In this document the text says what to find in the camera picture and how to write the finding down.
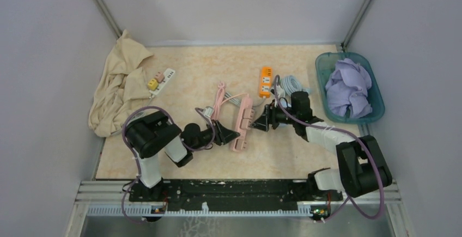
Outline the orange power strip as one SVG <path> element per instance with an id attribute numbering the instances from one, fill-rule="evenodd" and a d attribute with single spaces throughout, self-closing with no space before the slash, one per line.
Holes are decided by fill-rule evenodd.
<path id="1" fill-rule="evenodd" d="M 258 95 L 260 98 L 267 99 L 270 97 L 271 81 L 272 81 L 272 68 L 269 66 L 262 67 L 262 70 L 260 72 L 259 91 L 258 91 Z"/>

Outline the pink power strip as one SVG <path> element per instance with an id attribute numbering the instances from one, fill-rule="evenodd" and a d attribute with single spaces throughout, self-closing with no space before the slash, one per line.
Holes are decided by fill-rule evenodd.
<path id="1" fill-rule="evenodd" d="M 241 151 L 236 150 L 236 148 L 235 148 L 236 141 L 238 139 L 244 139 L 246 141 L 246 134 L 249 132 L 250 129 L 249 130 L 242 129 L 241 128 L 241 122 L 244 119 L 244 111 L 245 111 L 245 109 L 248 109 L 248 108 L 253 108 L 253 99 L 250 98 L 249 95 L 245 95 L 241 100 L 241 105 L 240 105 L 240 108 L 239 108 L 239 111 L 238 111 L 238 115 L 237 115 L 236 122 L 235 122 L 235 128 L 234 128 L 234 130 L 236 132 L 240 133 L 240 137 L 233 140 L 230 143 L 230 149 L 232 151 L 241 152 Z"/>

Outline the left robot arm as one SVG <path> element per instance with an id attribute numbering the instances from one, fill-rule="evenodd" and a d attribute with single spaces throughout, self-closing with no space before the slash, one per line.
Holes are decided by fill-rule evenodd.
<path id="1" fill-rule="evenodd" d="M 124 124 L 123 140 L 134 153 L 140 172 L 137 177 L 143 185 L 142 194 L 150 201 L 160 199 L 163 194 L 158 160 L 160 151 L 163 150 L 177 167 L 183 167 L 193 159 L 194 151 L 226 145 L 240 136 L 218 120 L 205 120 L 208 123 L 204 130 L 196 123 L 189 123 L 181 129 L 169 115 L 157 111 Z"/>

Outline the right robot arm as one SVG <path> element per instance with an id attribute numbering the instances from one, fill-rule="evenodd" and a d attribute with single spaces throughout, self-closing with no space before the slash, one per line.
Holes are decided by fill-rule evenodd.
<path id="1" fill-rule="evenodd" d="M 328 126 L 311 109 L 307 92 L 294 92 L 290 104 L 273 100 L 251 127 L 269 131 L 291 125 L 305 141 L 317 144 L 336 156 L 338 167 L 322 168 L 307 177 L 307 194 L 321 200 L 329 190 L 359 197 L 392 184 L 392 174 L 377 140 L 366 135 L 354 138 L 348 131 Z"/>

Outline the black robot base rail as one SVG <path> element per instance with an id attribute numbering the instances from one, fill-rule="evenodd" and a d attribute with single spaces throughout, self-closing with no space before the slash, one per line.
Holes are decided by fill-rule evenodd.
<path id="1" fill-rule="evenodd" d="M 307 180 L 165 179 L 152 188 L 135 183 L 131 202 L 161 202 L 167 211 L 294 211 L 299 202 L 342 201 L 341 193 L 317 191 Z"/>

